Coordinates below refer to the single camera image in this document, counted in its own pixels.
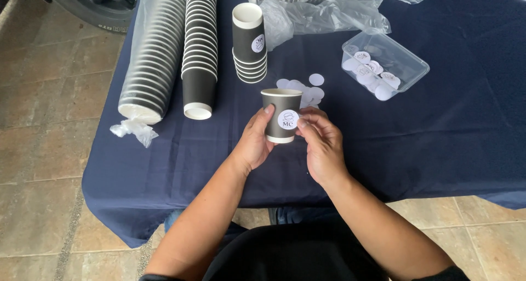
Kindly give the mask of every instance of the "navy blue tablecloth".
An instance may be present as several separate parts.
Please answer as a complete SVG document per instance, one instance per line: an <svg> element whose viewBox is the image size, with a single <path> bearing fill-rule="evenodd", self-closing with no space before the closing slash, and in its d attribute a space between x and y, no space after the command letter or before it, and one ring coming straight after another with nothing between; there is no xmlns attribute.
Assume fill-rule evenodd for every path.
<svg viewBox="0 0 526 281"><path fill-rule="evenodd" d="M231 11L245 0L218 0L219 81L214 113L182 113L178 80L159 133L146 149L109 131L129 63L124 42L82 179L93 214L130 247L148 240L173 208L186 207L262 106L260 90L281 78L325 77L319 105L344 134L349 171L383 201L480 195L526 207L526 2L384 0L391 36L429 63L407 92L381 102L340 68L341 45L358 32L298 35L268 54L268 74L241 82L231 54ZM248 177L240 207L326 206L307 173L301 138L277 146Z"/></svg>

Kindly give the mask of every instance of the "black shirt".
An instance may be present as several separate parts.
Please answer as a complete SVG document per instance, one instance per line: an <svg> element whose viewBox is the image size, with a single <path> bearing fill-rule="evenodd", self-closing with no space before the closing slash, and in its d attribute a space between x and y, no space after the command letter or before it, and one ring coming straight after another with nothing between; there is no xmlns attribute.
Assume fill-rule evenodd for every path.
<svg viewBox="0 0 526 281"><path fill-rule="evenodd" d="M203 280L387 281L388 277L341 221L246 231L220 251ZM419 280L469 281L457 267ZM140 281L178 279L145 275Z"/></svg>

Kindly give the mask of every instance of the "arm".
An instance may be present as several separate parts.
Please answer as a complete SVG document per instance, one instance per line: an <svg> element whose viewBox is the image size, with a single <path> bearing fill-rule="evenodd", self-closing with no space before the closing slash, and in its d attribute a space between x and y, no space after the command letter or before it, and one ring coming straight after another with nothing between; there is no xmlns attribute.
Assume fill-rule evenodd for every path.
<svg viewBox="0 0 526 281"><path fill-rule="evenodd" d="M309 172L391 278L423 278L454 266L437 244L351 177L345 167L341 132L325 113L314 108L301 113L297 134L308 143Z"/></svg>
<svg viewBox="0 0 526 281"><path fill-rule="evenodd" d="M265 138L273 113L270 105L251 118L230 156L170 227L146 274L183 280L204 276L239 204L248 173L262 164L274 147Z"/></svg>

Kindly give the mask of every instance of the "car tire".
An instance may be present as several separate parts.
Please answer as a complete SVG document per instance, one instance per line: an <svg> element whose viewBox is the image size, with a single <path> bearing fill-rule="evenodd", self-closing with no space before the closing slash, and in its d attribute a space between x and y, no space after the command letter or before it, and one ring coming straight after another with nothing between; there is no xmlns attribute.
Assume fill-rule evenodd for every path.
<svg viewBox="0 0 526 281"><path fill-rule="evenodd" d="M133 15L133 9L104 7L90 0L53 0L53 2L86 23L121 34L128 32Z"/></svg>

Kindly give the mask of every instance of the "clear plastic container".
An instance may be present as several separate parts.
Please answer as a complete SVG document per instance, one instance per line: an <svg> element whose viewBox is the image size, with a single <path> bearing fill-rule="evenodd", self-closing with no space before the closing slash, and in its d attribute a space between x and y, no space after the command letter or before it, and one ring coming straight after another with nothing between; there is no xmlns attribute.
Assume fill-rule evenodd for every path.
<svg viewBox="0 0 526 281"><path fill-rule="evenodd" d="M341 48L344 51L341 59L342 69L381 101L405 92L429 72L429 65L426 62L387 35L377 33L375 30L360 32ZM367 67L364 63L360 63L354 57L359 51L370 54L370 59L378 62L383 72L390 72L396 76L400 80L399 83L396 79L394 79L396 82L382 79L382 76L389 76L378 73L382 68L378 71L372 70L371 65L374 64L369 64Z"/></svg>

